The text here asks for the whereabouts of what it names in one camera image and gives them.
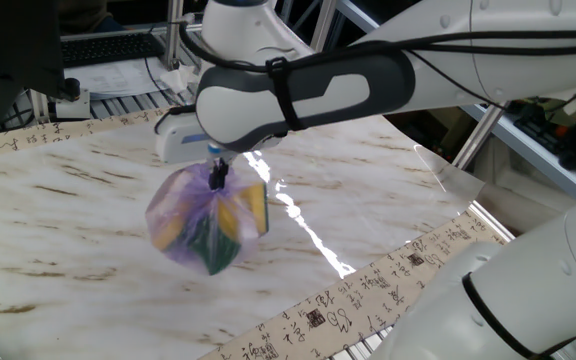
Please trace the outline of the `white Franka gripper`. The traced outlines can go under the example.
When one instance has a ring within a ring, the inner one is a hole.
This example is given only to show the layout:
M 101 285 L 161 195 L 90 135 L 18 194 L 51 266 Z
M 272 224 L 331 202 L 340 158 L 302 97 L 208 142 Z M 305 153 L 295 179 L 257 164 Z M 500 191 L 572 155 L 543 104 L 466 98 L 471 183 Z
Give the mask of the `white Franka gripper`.
M 156 152 L 160 160 L 179 164 L 210 159 L 210 138 L 199 125 L 195 113 L 164 114 L 155 125 Z M 225 187 L 229 164 L 224 159 L 213 161 L 209 175 L 211 190 Z

